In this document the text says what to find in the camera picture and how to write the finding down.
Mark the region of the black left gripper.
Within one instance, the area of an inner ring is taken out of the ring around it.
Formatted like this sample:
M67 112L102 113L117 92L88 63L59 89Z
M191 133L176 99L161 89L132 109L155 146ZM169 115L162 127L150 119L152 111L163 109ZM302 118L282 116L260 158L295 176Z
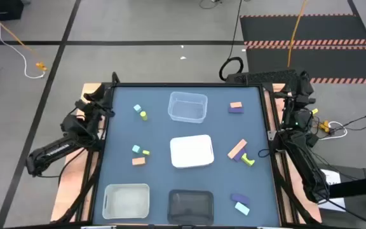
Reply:
M114 111L112 110L112 102L114 98L114 90L114 87L109 87L105 91L105 85L100 84L96 91L83 95L87 102L79 99L74 105L85 115L98 112L103 116L113 117Z

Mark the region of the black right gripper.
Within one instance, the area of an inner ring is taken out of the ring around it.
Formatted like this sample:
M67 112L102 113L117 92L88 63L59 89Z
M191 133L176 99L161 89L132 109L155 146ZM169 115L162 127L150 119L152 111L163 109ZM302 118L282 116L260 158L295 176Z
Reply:
M304 71L304 74L299 76L298 82L298 92L299 93L312 93L313 87L311 86L311 77L307 71ZM290 107L294 110L300 110L305 108L309 104L314 104L316 102L315 98L310 98L309 94L294 94L291 96Z

